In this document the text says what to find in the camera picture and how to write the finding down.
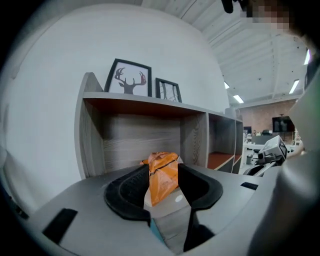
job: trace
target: orange plastic bag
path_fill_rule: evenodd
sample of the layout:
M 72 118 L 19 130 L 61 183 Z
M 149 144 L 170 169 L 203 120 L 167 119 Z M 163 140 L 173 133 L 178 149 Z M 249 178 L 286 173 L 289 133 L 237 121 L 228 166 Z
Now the orange plastic bag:
M 178 187 L 178 164 L 182 163 L 176 153 L 152 153 L 141 164 L 149 164 L 149 189 L 151 204 L 155 206 Z

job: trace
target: white ceiling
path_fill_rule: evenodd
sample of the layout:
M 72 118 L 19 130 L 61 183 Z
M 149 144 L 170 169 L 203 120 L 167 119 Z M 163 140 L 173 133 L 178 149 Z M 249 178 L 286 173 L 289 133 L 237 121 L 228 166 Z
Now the white ceiling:
M 156 9 L 200 30 L 217 58 L 224 80 L 230 86 L 227 92 L 232 106 L 247 107 L 291 100 L 303 93 L 307 71 L 303 63 L 307 48 L 295 37 L 268 29 L 253 29 L 256 24 L 241 17 L 238 3 L 234 4 L 233 13 L 228 14 L 221 0 L 53 0 L 32 17 L 17 41 L 55 16 L 101 3 L 124 3 Z M 296 79 L 300 79 L 300 83 L 289 95 Z M 234 95 L 239 95 L 244 104 L 238 104 Z

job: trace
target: black picture frame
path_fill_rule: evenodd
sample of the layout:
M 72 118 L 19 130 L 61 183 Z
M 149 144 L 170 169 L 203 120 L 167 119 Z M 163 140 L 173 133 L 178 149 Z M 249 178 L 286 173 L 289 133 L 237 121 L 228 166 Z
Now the black picture frame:
M 155 97 L 158 98 L 158 99 L 161 99 L 161 96 L 160 96 L 160 83 L 165 83 L 165 84 L 170 84 L 174 87 L 176 87 L 176 92 L 177 92 L 177 96 L 178 96 L 178 101 L 180 103 L 182 103 L 182 98 L 181 98 L 181 94 L 180 94 L 180 90 L 179 90 L 179 85 L 175 82 L 170 82 L 168 80 L 164 80 L 164 79 L 161 79 L 161 78 L 156 78 L 155 79 Z
M 147 79 L 147 87 L 148 87 L 148 89 L 147 89 L 147 91 L 148 91 L 148 97 L 152 97 L 152 69 L 151 69 L 151 67 L 143 65 L 143 64 L 140 64 L 140 63 L 136 63 L 136 62 L 133 62 L 133 61 L 120 59 L 120 58 L 114 59 L 113 64 L 112 64 L 111 69 L 110 69 L 109 74 L 108 74 L 108 78 L 106 79 L 103 91 L 104 92 L 109 92 L 111 81 L 112 81 L 112 79 L 114 77 L 115 69 L 116 69 L 118 63 L 129 64 L 129 65 L 141 67 L 143 69 L 148 70 L 148 79 Z

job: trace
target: framed picture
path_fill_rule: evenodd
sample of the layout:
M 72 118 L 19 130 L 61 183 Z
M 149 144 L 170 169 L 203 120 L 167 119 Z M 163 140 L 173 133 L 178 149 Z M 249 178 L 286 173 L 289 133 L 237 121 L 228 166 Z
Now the framed picture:
M 182 102 L 179 85 L 160 78 L 155 79 L 155 96 L 172 102 Z
M 112 64 L 104 91 L 152 97 L 151 67 L 116 58 Z

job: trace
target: white wall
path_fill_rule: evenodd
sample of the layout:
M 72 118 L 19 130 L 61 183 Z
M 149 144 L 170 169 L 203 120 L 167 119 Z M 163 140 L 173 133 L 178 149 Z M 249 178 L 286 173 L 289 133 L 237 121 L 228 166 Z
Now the white wall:
M 75 10 L 52 24 L 24 58 L 15 58 L 22 62 L 11 60 L 1 77 L 7 85 L 1 118 L 6 175 L 28 214 L 81 179 L 74 118 L 85 72 L 94 72 L 104 87 L 114 59 L 125 59 L 152 67 L 153 83 L 156 77 L 178 83 L 186 104 L 218 112 L 229 107 L 202 34 L 156 10 L 116 4 Z M 10 77 L 15 62 L 20 66 Z

